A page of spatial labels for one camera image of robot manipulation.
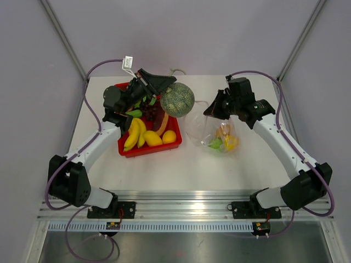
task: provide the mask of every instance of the yellow banana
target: yellow banana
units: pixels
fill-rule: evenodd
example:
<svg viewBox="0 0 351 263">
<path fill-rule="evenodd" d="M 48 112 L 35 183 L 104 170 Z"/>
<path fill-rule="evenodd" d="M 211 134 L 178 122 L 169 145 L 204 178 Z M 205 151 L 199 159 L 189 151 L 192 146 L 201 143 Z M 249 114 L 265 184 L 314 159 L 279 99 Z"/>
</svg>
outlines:
<svg viewBox="0 0 351 263">
<path fill-rule="evenodd" d="M 134 119 L 138 122 L 138 124 L 140 126 L 138 148 L 141 148 L 145 143 L 145 139 L 143 137 L 143 134 L 144 134 L 144 132 L 146 132 L 146 126 L 145 126 L 145 123 L 141 119 L 139 119 L 139 118 L 134 118 Z"/>
<path fill-rule="evenodd" d="M 123 150 L 124 152 L 131 150 L 138 142 L 140 126 L 135 119 L 132 120 L 132 124 L 128 132 L 129 132 L 129 137 L 124 143 L 124 150 Z"/>
<path fill-rule="evenodd" d="M 144 132 L 143 137 L 149 146 L 161 145 L 162 139 L 152 130 L 147 130 Z"/>
</svg>

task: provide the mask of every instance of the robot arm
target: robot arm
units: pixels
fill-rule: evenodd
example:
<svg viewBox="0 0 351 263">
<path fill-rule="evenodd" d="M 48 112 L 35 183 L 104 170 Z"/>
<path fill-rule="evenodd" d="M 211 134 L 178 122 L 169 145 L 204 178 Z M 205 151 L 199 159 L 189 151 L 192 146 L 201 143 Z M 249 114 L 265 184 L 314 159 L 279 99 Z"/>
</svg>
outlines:
<svg viewBox="0 0 351 263">
<path fill-rule="evenodd" d="M 76 207 L 93 205 L 113 210 L 117 197 L 111 192 L 91 186 L 87 174 L 101 154 L 129 129 L 133 117 L 125 115 L 125 112 L 144 96 L 159 95 L 176 80 L 172 76 L 151 75 L 140 69 L 126 90 L 114 86 L 106 88 L 103 95 L 105 116 L 101 128 L 82 146 L 63 157 L 56 155 L 50 160 L 49 193 Z"/>
<path fill-rule="evenodd" d="M 303 153 L 304 160 L 301 160 L 280 134 L 281 130 L 275 124 L 274 109 L 267 101 L 255 99 L 248 79 L 228 77 L 227 80 L 229 87 L 218 91 L 214 102 L 203 114 L 219 119 L 229 119 L 230 115 L 237 115 L 270 146 L 291 179 L 285 186 L 267 188 L 252 194 L 249 206 L 253 214 L 259 214 L 260 211 L 278 206 L 288 206 L 293 210 L 298 210 L 326 195 L 321 181 L 305 162 L 313 164 L 327 184 L 332 174 L 330 166 L 327 163 L 318 164 L 284 130 L 292 144 L 300 153 Z"/>
</svg>

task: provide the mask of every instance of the red plastic basket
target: red plastic basket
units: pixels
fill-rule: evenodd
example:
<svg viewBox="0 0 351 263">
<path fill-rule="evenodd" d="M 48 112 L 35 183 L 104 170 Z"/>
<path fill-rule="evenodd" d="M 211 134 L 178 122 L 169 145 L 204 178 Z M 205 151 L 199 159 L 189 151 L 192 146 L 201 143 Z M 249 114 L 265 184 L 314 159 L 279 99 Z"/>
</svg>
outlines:
<svg viewBox="0 0 351 263">
<path fill-rule="evenodd" d="M 129 83 L 127 82 L 127 83 L 116 84 L 115 86 L 122 89 L 122 90 L 125 90 L 127 88 L 128 84 Z M 145 123 L 146 129 L 150 130 L 152 127 L 152 122 L 146 121 L 144 117 L 142 117 L 141 120 Z M 141 156 L 141 155 L 148 155 L 148 154 L 154 153 L 154 152 L 161 152 L 161 151 L 166 151 L 166 150 L 178 148 L 178 146 L 182 143 L 182 136 L 180 134 L 177 118 L 173 118 L 173 117 L 169 116 L 165 131 L 168 131 L 168 130 L 172 130 L 175 132 L 175 134 L 177 136 L 177 139 L 175 142 L 172 142 L 170 144 L 162 144 L 162 145 L 158 145 L 158 146 L 153 146 L 153 147 L 150 147 L 145 143 L 142 148 L 138 148 L 137 145 L 135 145 L 134 148 L 132 148 L 131 150 L 124 152 L 123 151 L 124 150 L 124 143 L 126 142 L 126 140 L 128 138 L 128 133 L 126 133 L 123 137 L 121 137 L 118 140 L 118 152 L 120 153 L 121 156 L 125 156 L 126 158 L 131 158 L 131 157 L 136 157 L 136 156 Z"/>
</svg>

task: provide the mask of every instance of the plastic bag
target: plastic bag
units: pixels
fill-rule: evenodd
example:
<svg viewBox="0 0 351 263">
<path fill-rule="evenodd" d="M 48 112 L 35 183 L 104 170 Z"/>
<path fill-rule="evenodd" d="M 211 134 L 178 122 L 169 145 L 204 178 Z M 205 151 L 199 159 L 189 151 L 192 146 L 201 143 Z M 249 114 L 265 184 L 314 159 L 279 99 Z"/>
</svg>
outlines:
<svg viewBox="0 0 351 263">
<path fill-rule="evenodd" d="M 203 115 L 209 104 L 196 101 L 193 109 L 185 118 L 185 132 L 196 146 L 220 153 L 231 153 L 238 149 L 239 138 L 231 119 L 222 120 Z"/>
</svg>

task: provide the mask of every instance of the cantaloupe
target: cantaloupe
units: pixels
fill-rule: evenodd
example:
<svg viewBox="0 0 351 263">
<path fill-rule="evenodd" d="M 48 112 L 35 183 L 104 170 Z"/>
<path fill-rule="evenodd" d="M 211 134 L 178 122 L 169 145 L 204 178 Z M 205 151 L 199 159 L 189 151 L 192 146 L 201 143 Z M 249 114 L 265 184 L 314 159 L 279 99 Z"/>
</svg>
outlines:
<svg viewBox="0 0 351 263">
<path fill-rule="evenodd" d="M 173 83 L 161 95 L 161 107 L 168 115 L 180 118 L 193 108 L 195 96 L 193 91 L 183 83 Z"/>
</svg>

